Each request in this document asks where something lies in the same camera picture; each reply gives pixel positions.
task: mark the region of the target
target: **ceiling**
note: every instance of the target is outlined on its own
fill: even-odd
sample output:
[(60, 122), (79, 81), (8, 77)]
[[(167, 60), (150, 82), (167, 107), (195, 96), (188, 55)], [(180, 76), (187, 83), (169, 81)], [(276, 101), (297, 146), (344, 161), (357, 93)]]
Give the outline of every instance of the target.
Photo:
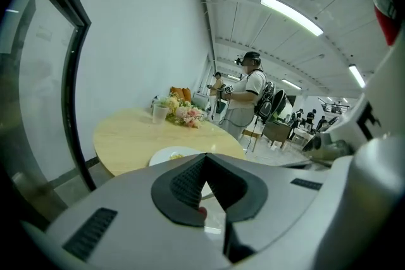
[[(211, 26), (216, 70), (238, 77), (234, 60), (261, 53), (264, 71), (288, 94), (358, 98), (350, 74), (356, 64), (367, 81), (388, 52), (373, 0), (282, 0), (315, 21), (316, 37), (260, 0), (203, 0)], [(295, 90), (281, 79), (302, 87)]]

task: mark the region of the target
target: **black rubber pad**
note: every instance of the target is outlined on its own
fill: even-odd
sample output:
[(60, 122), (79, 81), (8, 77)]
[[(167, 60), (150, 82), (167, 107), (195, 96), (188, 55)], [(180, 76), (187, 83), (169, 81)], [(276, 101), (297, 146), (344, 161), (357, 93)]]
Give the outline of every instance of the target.
[(152, 201), (172, 222), (203, 227), (198, 207), (205, 182), (230, 223), (253, 218), (267, 200), (267, 185), (261, 178), (214, 154), (202, 153), (160, 175), (152, 184)]
[(86, 261), (116, 215), (117, 212), (111, 209), (98, 209), (76, 233), (73, 234), (63, 248), (80, 260)]
[(321, 183), (295, 178), (290, 183), (308, 189), (319, 190), (322, 187)]

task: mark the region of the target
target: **person in black shirt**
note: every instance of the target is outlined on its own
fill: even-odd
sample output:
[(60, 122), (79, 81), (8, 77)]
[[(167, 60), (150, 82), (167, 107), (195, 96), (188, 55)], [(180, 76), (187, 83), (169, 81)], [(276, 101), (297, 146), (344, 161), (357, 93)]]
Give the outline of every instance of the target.
[(310, 112), (308, 113), (308, 115), (306, 115), (306, 122), (307, 122), (308, 124), (313, 125), (313, 121), (314, 121), (314, 118), (315, 118), (315, 114), (316, 114), (316, 109), (312, 109), (312, 111), (310, 111)]
[(290, 136), (290, 140), (292, 140), (292, 138), (294, 137), (294, 128), (298, 127), (299, 122), (302, 120), (302, 114), (304, 113), (304, 110), (302, 108), (300, 108), (298, 110), (298, 112), (296, 112), (296, 118), (293, 122), (293, 124), (291, 125), (291, 136)]
[(316, 127), (316, 130), (319, 131), (320, 128), (323, 126), (323, 124), (328, 123), (327, 120), (325, 119), (324, 116), (322, 116), (321, 120), (318, 123), (318, 126)]

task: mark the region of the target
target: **round wooden table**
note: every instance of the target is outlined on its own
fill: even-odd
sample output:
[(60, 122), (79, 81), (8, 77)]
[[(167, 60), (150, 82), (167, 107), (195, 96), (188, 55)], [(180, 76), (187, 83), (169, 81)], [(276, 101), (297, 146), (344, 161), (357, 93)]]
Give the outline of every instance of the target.
[(168, 121), (156, 125), (151, 113), (141, 109), (126, 109), (100, 122), (93, 143), (100, 162), (113, 176), (145, 168), (153, 154), (170, 146), (245, 159), (238, 141), (208, 121), (198, 129)]

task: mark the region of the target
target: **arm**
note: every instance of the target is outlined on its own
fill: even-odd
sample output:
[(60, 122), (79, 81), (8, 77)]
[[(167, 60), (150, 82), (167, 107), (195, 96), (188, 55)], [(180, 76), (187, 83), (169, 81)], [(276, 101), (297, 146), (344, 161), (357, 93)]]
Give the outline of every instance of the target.
[(223, 96), (224, 99), (233, 99), (235, 101), (249, 102), (253, 101), (258, 95), (252, 92), (232, 92), (231, 94), (226, 94)]

